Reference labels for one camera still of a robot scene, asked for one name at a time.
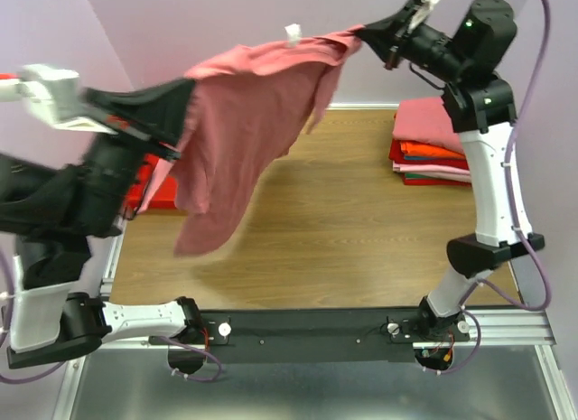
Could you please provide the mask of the pink t-shirt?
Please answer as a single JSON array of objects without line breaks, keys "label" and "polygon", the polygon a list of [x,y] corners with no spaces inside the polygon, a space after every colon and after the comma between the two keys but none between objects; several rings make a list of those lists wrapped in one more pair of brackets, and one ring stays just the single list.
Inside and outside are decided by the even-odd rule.
[{"label": "pink t-shirt", "polygon": [[261,174],[322,120],[346,60],[360,47],[349,28],[294,47],[238,45],[186,72],[195,89],[172,174],[187,214],[176,256],[200,257],[229,241]]}]

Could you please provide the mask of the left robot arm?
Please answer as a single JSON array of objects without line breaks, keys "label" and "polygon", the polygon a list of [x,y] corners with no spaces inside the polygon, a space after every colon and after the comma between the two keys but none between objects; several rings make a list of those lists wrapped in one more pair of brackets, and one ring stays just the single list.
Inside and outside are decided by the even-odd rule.
[{"label": "left robot arm", "polygon": [[14,236],[15,276],[2,314],[9,367],[62,363],[139,336],[201,339],[204,323],[190,298],[123,306],[73,291],[91,257],[89,239],[116,237],[118,221],[134,217],[126,195],[147,156],[178,158],[194,81],[126,93],[23,79],[14,88],[51,126],[83,125],[94,137],[79,163],[57,170],[1,159],[1,230]]}]

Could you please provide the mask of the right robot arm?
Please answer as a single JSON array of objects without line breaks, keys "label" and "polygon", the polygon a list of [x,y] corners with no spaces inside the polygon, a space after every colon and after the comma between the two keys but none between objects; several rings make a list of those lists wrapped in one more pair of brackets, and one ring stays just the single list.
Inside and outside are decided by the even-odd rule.
[{"label": "right robot arm", "polygon": [[476,228],[446,246],[450,266],[415,317],[399,324],[407,337],[433,341],[455,326],[475,286],[513,258],[544,248],[525,213],[514,146],[514,95],[496,68],[514,41],[514,11],[504,0],[473,0],[454,36],[426,24],[421,0],[355,34],[384,63],[401,61],[440,79],[443,107],[470,169]]}]

